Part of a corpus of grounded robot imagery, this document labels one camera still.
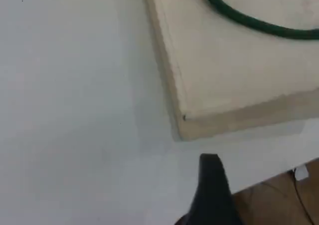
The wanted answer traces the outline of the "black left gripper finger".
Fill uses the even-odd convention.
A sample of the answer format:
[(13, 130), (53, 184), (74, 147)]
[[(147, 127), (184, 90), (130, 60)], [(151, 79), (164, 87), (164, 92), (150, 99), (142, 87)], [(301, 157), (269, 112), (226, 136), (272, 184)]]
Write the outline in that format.
[(199, 157), (198, 183), (189, 211), (177, 225), (242, 225), (229, 188), (221, 159), (217, 154)]

